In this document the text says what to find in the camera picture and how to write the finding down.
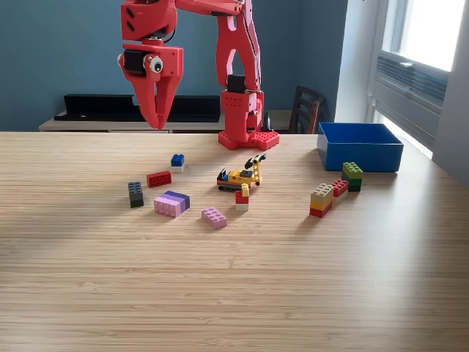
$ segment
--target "yellow lego brick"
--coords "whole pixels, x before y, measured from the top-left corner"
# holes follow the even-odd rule
[[[351,180],[363,179],[363,171],[355,163],[344,163],[342,171],[345,172],[345,174]]]
[[[249,186],[247,183],[241,185],[241,191],[243,191],[243,197],[249,197]]]
[[[314,200],[311,201],[311,204],[309,205],[309,207],[311,209],[316,209],[316,210],[320,210],[320,211],[323,211],[325,210],[330,202],[326,202],[326,203],[319,203],[319,202],[315,202]]]
[[[250,177],[241,177],[242,170],[231,171],[228,174],[228,182],[233,182],[242,185],[243,183],[251,183],[252,179]]]
[[[311,193],[311,201],[329,205],[329,203],[332,202],[333,195],[334,187],[332,185],[322,183],[314,190],[313,193]]]

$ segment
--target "white wall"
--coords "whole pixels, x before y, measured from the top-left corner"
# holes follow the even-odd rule
[[[365,122],[380,0],[349,0],[336,122]]]
[[[433,161],[469,186],[469,1],[462,15]]]

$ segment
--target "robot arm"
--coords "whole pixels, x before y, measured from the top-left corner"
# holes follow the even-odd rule
[[[217,17],[218,82],[226,87],[221,93],[226,131],[219,139],[229,149],[256,146],[255,138],[262,133],[264,94],[260,90],[260,50],[252,0],[125,0],[121,7],[122,39],[141,43],[125,43],[118,62],[133,85],[142,115],[152,128],[163,129],[182,79],[183,50],[167,47],[163,41],[177,27],[177,9]],[[233,75],[236,52],[245,77]],[[278,143],[275,138],[271,145]]]

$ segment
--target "purple lego brick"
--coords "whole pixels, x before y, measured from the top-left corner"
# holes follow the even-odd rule
[[[179,198],[179,197],[175,197],[175,196],[171,196],[167,193],[165,194],[161,194],[160,197],[162,198],[166,198],[166,199],[170,199],[170,200],[174,200],[175,202],[178,202],[181,204],[181,213],[184,213],[187,209],[185,208],[185,200],[183,198]]]
[[[202,218],[214,229],[218,230],[228,224],[226,217],[214,207],[204,209]]]
[[[174,200],[158,197],[155,199],[154,203],[156,213],[172,216],[173,218],[177,218],[182,213],[181,203],[175,202]]]
[[[189,196],[186,196],[185,194],[181,194],[181,193],[171,192],[171,191],[167,191],[166,194],[173,196],[173,197],[183,198],[185,200],[186,210],[191,207],[191,198]]]

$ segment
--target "blue lego brick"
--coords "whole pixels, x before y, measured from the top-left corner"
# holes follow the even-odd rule
[[[173,196],[173,197],[182,198],[184,200],[184,206],[186,210],[191,207],[191,198],[189,196],[186,196],[185,194],[181,194],[181,193],[171,192],[171,191],[167,191],[166,194]]]
[[[397,172],[404,145],[378,123],[320,123],[317,149],[324,168],[341,171],[354,161],[364,172]]]
[[[173,159],[171,159],[171,166],[182,166],[182,165],[184,165],[184,155],[174,154]]]

